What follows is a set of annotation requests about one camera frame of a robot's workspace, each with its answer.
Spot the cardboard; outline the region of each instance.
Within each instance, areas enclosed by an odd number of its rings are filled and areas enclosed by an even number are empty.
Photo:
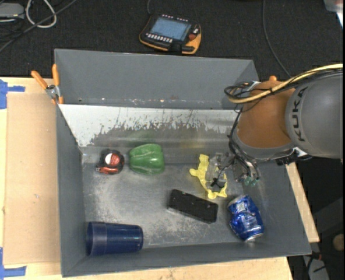
[[[4,263],[59,262],[55,107],[8,94]]]

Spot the blue cup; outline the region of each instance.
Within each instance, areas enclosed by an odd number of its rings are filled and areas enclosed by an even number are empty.
[[[137,225],[89,222],[86,251],[89,256],[137,252],[143,247],[143,230]]]

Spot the gray metal bin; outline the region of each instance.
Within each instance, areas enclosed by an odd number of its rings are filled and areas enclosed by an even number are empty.
[[[224,88],[258,80],[243,59],[55,50],[65,104],[57,107],[61,268],[64,277],[145,270],[253,258],[310,254],[285,167],[260,165],[254,187],[229,183],[215,223],[167,208],[171,190],[201,198],[206,192],[189,174],[201,153],[228,151],[236,113]],[[128,152],[144,143],[162,146],[165,171],[154,176],[128,167]],[[104,148],[125,155],[120,174],[94,170]],[[226,206],[249,194],[265,225],[251,243],[231,231]],[[144,246],[137,253],[86,255],[86,223],[139,225]]]

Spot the yellow plastic object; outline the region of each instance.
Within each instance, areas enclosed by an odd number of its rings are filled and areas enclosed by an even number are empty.
[[[213,192],[206,187],[205,174],[206,174],[207,168],[209,167],[209,157],[201,154],[199,157],[199,160],[200,160],[200,163],[198,165],[198,168],[197,169],[193,169],[193,168],[190,169],[189,173],[192,176],[196,176],[200,180],[202,187],[206,190],[207,196],[210,199],[215,199],[215,198],[217,198],[217,196],[227,197],[227,193],[226,193],[227,182],[224,185],[224,187],[220,190],[220,192]]]

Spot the crushed soda can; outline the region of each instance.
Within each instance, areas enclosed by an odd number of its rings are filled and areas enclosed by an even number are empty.
[[[249,195],[240,195],[228,205],[232,213],[230,226],[232,231],[243,241],[249,241],[263,235],[264,225],[258,207]]]

